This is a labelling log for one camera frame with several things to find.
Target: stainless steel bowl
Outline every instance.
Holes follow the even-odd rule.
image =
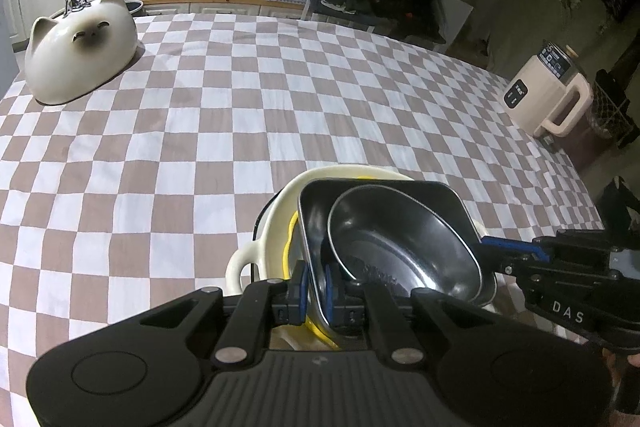
[[[329,212],[341,194],[353,187],[370,185],[372,180],[326,178],[317,179],[305,185],[298,199],[299,227],[302,236],[302,257],[309,267],[309,304],[307,315],[314,325],[342,349],[365,349],[364,340],[354,337],[349,331],[337,331],[329,325],[322,311],[326,281],[324,268],[334,259],[329,245],[327,224]],[[444,219],[460,235],[469,247],[479,241],[473,221],[465,205],[451,187],[440,182],[417,180],[375,180],[376,185],[393,187],[428,206]],[[497,282],[492,271],[482,272],[482,290],[471,301],[482,307],[495,297]]]
[[[380,280],[408,297],[426,287],[476,299],[482,272],[475,256],[438,214],[383,185],[344,192],[329,212],[328,237],[336,261],[353,280]]]

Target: mesh basket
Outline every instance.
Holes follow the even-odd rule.
[[[631,125],[626,121],[625,115],[607,93],[595,82],[591,87],[593,103],[587,118],[593,131],[605,139],[618,139],[631,131]]]

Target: checkered tablecloth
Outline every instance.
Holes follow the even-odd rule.
[[[511,123],[497,102],[506,83],[486,71],[325,23],[136,23],[142,56],[93,93],[42,107],[18,78],[0,102],[4,427],[36,425],[24,390],[35,357],[224,287],[258,211],[305,169],[364,163],[447,182],[493,235],[600,227],[567,156]],[[523,312],[498,279],[496,308]]]

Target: cat-shaped ceramic bowl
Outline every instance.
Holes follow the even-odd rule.
[[[44,105],[70,102],[120,73],[137,45],[124,0],[95,0],[66,17],[40,17],[24,57],[27,86]]]

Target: electric kettle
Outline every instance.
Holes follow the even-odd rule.
[[[590,84],[570,58],[577,55],[569,46],[566,50],[545,41],[542,51],[527,61],[502,96],[511,120],[533,137],[545,131],[566,136],[593,100]],[[574,107],[560,123],[554,123],[576,93],[579,99]]]

